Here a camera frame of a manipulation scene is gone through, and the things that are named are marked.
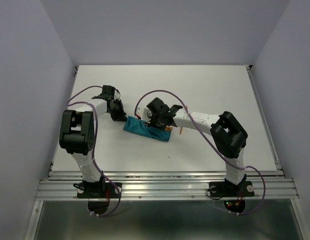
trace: wall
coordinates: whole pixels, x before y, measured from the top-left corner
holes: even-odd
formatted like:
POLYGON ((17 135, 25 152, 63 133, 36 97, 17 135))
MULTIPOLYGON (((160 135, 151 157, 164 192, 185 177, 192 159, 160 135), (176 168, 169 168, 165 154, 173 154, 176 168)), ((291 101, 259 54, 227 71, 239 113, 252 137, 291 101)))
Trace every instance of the wall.
POLYGON ((310 0, 293 0, 253 67, 285 173, 310 224, 310 0))
POLYGON ((38 0, 0 0, 0 239, 23 239, 73 63, 38 0))
POLYGON ((41 0, 79 64, 253 64, 288 0, 41 0))

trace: teal cloth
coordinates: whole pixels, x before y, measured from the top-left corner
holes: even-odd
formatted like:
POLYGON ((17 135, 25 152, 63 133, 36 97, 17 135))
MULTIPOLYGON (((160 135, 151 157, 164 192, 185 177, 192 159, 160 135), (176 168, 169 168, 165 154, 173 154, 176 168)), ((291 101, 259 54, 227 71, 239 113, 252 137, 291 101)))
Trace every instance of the teal cloth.
POLYGON ((160 130, 154 127, 147 127, 145 121, 129 116, 125 124, 124 130, 133 134, 168 142, 170 138, 170 131, 160 130))

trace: purple cable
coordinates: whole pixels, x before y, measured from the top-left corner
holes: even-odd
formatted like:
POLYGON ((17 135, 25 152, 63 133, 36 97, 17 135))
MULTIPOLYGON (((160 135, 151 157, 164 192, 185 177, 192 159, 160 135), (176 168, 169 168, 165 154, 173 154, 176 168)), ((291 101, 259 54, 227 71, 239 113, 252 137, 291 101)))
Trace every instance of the purple cable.
POLYGON ((239 215, 247 215, 247 214, 250 214, 254 211, 256 211, 257 209, 259 209, 261 207, 261 205, 263 204, 264 200, 265 200, 265 196, 266 196, 266 183, 265 183, 265 179, 264 177, 262 176, 262 174, 260 173, 260 171, 258 171, 255 167, 253 166, 246 166, 246 167, 239 167, 239 166, 236 166, 236 165, 233 165, 231 162, 229 162, 216 148, 215 146, 211 143, 211 141, 206 137, 206 135, 204 134, 204 132, 200 129, 200 127, 197 125, 197 123, 195 122, 195 120, 193 119, 193 117, 191 116, 191 114, 188 112, 188 108, 186 107, 186 105, 184 104, 184 102, 177 96, 175 95, 174 93, 170 92, 170 91, 167 91, 167 90, 153 90, 153 91, 150 91, 148 93, 146 93, 145 95, 143 95, 139 101, 137 102, 136 104, 136 107, 135 107, 135 111, 134 111, 134 114, 135 116, 137 116, 137 108, 140 104, 140 102, 144 99, 144 97, 146 97, 147 95, 149 94, 152 94, 152 93, 157 93, 157 92, 162 92, 162 93, 168 93, 172 96, 174 96, 176 99, 178 99, 178 101, 181 103, 181 105, 183 106, 184 110, 186 111, 186 113, 188 114, 190 120, 192 121, 192 123, 194 124, 194 126, 196 127, 196 129, 198 130, 198 132, 201 134, 201 136, 206 140, 206 142, 212 147, 212 149, 217 153, 217 155, 223 160, 225 161, 228 165, 232 166, 233 168, 236 168, 236 169, 239 169, 239 170, 245 170, 245 169, 248 169, 248 168, 251 168, 253 170, 255 170, 261 180, 263 181, 263 185, 264 185, 264 193, 263 193, 263 197, 261 198, 261 201, 260 203, 252 210, 248 211, 248 212, 244 212, 244 213, 240 213, 239 215))
POLYGON ((118 208, 118 206, 119 206, 119 204, 120 204, 120 199, 121 199, 121 191, 120 191, 119 188, 116 186, 116 184, 113 183, 113 181, 110 180, 110 179, 104 174, 104 172, 99 168, 99 166, 97 165, 96 160, 95 160, 95 146, 96 146, 97 133, 98 133, 98 115, 97 115, 97 111, 96 111, 94 105, 92 105, 92 104, 90 104, 90 103, 88 103, 88 102, 86 102, 86 101, 77 101, 77 102, 74 102, 74 103, 71 103, 71 104, 69 103, 69 102, 70 102, 71 100, 73 100, 75 97, 77 97, 77 96, 80 95, 82 92, 84 92, 84 91, 86 91, 87 89, 90 89, 90 88, 101 88, 101 89, 102 89, 101 86, 97 86, 97 85, 89 86, 89 87, 83 89, 82 91, 78 92, 77 94, 75 94, 73 97, 71 97, 71 98, 68 100, 68 102, 66 103, 66 105, 67 105, 68 107, 70 107, 70 106, 77 105, 77 104, 86 104, 86 105, 89 105, 89 106, 93 109, 93 112, 94 112, 94 115, 95 115, 95 122, 96 122, 95 139, 94 139, 95 141, 94 141, 94 146, 93 146, 93 150, 92 150, 92 154, 91 154, 91 155, 92 155, 92 159, 93 159, 93 163, 94 163, 95 167, 97 168, 97 170, 99 171, 99 173, 100 173, 107 181, 109 181, 110 184, 112 184, 114 188, 116 188, 116 190, 117 190, 117 192, 118 192, 118 194, 119 194, 119 198, 118 198, 117 205, 116 205, 116 206, 113 208, 113 210, 110 211, 110 212, 107 212, 107 213, 104 213, 104 214, 101 214, 101 215, 97 215, 97 214, 93 213, 93 212, 90 211, 90 210, 88 210, 88 211, 89 211, 92 215, 94 215, 95 217, 106 217, 106 216, 108 216, 108 215, 111 215, 111 214, 118 208))

